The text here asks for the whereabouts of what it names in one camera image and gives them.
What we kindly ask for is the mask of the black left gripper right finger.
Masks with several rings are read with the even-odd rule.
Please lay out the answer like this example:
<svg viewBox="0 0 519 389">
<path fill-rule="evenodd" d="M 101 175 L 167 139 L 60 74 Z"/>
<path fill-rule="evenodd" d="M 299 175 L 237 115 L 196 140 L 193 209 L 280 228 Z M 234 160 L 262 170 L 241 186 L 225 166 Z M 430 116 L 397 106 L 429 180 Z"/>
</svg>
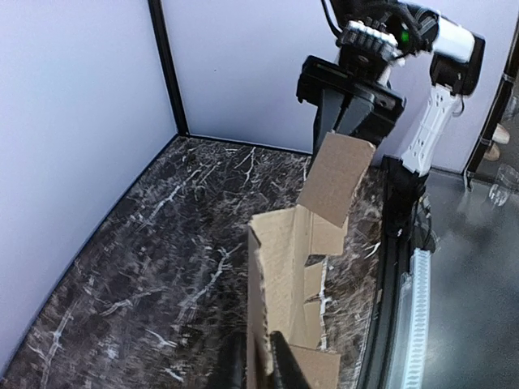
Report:
<svg viewBox="0 0 519 389">
<path fill-rule="evenodd" d="M 316 351 L 290 345 L 280 331 L 272 331 L 268 337 L 272 354 L 272 373 L 268 376 L 268 388 L 311 389 L 296 356 L 308 357 Z"/>
</svg>

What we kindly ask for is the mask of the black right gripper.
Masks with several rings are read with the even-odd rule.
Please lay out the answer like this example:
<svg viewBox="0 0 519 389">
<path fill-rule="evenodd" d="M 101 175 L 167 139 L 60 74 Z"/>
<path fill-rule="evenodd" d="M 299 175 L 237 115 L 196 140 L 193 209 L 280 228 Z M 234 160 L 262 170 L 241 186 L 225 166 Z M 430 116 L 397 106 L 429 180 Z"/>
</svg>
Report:
<svg viewBox="0 0 519 389">
<path fill-rule="evenodd" d="M 396 43 L 346 44 L 339 62 L 310 55 L 302 64 L 296 97 L 317 106 L 313 125 L 313 156 L 328 132 L 365 140 L 378 148 L 395 127 L 405 108 L 405 98 L 379 82 L 396 58 Z M 365 100 L 372 94 L 375 101 Z M 353 97 L 341 110 L 345 97 Z"/>
</svg>

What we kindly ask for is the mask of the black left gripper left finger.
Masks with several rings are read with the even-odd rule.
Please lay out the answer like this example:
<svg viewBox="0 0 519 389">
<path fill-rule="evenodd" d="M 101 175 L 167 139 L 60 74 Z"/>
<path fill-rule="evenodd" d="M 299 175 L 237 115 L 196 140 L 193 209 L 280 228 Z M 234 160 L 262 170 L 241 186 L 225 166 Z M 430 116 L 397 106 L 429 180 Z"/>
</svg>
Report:
<svg viewBox="0 0 519 389">
<path fill-rule="evenodd" d="M 217 388 L 245 388 L 247 370 L 247 338 L 232 334 L 218 357 Z"/>
</svg>

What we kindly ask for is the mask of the brown cardboard paper box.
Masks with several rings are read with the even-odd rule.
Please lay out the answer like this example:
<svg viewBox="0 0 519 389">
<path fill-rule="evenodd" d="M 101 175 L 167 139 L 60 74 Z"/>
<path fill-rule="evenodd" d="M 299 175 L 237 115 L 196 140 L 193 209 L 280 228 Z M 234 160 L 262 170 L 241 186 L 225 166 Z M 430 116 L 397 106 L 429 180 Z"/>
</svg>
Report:
<svg viewBox="0 0 519 389">
<path fill-rule="evenodd" d="M 350 206 L 374 153 L 366 140 L 326 134 L 296 205 L 249 221 L 247 387 L 267 386 L 273 331 L 285 338 L 309 387 L 337 387 L 341 357 L 318 349 L 325 266 L 306 262 L 343 254 Z"/>
</svg>

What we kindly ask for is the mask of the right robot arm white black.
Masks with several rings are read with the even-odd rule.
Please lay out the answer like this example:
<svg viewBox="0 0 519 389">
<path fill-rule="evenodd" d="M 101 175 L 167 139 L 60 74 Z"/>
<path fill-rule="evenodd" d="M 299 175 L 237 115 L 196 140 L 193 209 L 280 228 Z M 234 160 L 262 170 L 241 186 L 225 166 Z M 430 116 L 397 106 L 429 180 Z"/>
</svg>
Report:
<svg viewBox="0 0 519 389">
<path fill-rule="evenodd" d="M 392 192 L 385 232 L 407 237 L 424 195 L 434 150 L 450 119 L 465 109 L 476 88 L 485 40 L 431 8 L 403 1 L 325 1 L 324 15 L 338 48 L 337 59 L 308 57 L 296 96 L 316 107 L 313 146 L 337 133 L 379 145 L 405 109 L 393 91 L 393 66 L 430 53 L 431 89 L 412 139 L 390 163 Z"/>
</svg>

